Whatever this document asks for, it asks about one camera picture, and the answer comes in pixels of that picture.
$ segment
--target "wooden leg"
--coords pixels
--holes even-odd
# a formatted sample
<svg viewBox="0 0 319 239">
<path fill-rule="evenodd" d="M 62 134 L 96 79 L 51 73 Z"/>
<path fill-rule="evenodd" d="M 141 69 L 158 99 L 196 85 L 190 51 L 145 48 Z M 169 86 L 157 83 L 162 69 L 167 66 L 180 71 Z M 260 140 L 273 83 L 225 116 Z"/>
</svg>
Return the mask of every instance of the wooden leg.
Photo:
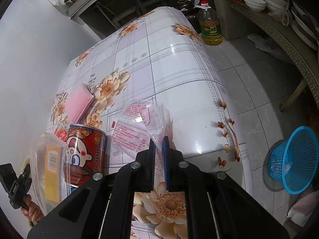
<svg viewBox="0 0 319 239">
<path fill-rule="evenodd" d="M 281 112 L 283 112 L 284 110 L 288 109 L 294 102 L 295 100 L 298 98 L 298 96 L 300 95 L 300 93 L 302 93 L 302 91 L 307 87 L 307 83 L 305 81 L 305 79 L 302 79 L 302 81 L 300 82 L 300 84 L 297 86 L 297 88 L 295 89 L 295 91 L 290 95 L 290 97 L 288 98 L 288 100 L 284 103 L 284 104 L 280 104 L 279 105 L 279 109 Z"/>
</svg>

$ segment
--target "red can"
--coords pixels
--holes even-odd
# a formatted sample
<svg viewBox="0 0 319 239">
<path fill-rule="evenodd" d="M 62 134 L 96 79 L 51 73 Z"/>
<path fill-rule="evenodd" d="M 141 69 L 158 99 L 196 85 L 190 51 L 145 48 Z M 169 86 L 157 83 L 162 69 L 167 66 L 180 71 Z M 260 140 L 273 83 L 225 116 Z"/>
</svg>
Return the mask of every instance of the red can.
<svg viewBox="0 0 319 239">
<path fill-rule="evenodd" d="M 71 124 L 66 144 L 66 160 L 70 163 L 72 185 L 80 186 L 94 173 L 102 172 L 106 146 L 103 131 L 81 124 Z"/>
</svg>

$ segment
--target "cartoon face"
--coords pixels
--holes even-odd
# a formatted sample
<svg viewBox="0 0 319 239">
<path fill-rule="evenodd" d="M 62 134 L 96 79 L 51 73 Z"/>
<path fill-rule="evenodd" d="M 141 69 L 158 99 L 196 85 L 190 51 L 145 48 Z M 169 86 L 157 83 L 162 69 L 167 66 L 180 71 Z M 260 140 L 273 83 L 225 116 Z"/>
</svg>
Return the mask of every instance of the cartoon face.
<svg viewBox="0 0 319 239">
<path fill-rule="evenodd" d="M 68 153 L 66 155 L 66 162 L 71 165 L 83 167 L 86 161 L 90 161 L 92 156 L 87 153 L 85 144 L 76 137 L 70 137 L 66 144 L 68 145 Z"/>
</svg>

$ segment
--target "cooking oil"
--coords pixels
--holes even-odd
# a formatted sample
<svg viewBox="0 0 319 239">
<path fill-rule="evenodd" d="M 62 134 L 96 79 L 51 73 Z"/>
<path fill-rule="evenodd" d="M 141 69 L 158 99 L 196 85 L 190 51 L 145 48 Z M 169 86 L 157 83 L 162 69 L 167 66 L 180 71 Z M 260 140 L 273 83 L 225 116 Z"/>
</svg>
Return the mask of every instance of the cooking oil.
<svg viewBox="0 0 319 239">
<path fill-rule="evenodd" d="M 201 9 L 197 17 L 204 43 L 211 46 L 220 44 L 222 41 L 221 24 L 217 12 L 208 5 L 207 1 L 201 1 Z"/>
</svg>

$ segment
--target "can rim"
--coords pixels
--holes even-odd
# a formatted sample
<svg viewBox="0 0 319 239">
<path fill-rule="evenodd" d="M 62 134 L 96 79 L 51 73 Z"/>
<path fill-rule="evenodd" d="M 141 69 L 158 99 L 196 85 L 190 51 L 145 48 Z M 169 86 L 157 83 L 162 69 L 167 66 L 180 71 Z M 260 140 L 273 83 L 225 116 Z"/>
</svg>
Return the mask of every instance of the can rim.
<svg viewBox="0 0 319 239">
<path fill-rule="evenodd" d="M 104 135 L 106 135 L 106 133 L 103 130 L 95 128 L 95 127 L 91 127 L 91 126 L 87 126 L 87 125 L 83 125 L 83 124 L 70 124 L 70 127 L 71 126 L 80 126 L 80 127 L 87 127 L 87 128 L 95 129 L 97 131 L 102 132 Z"/>
</svg>

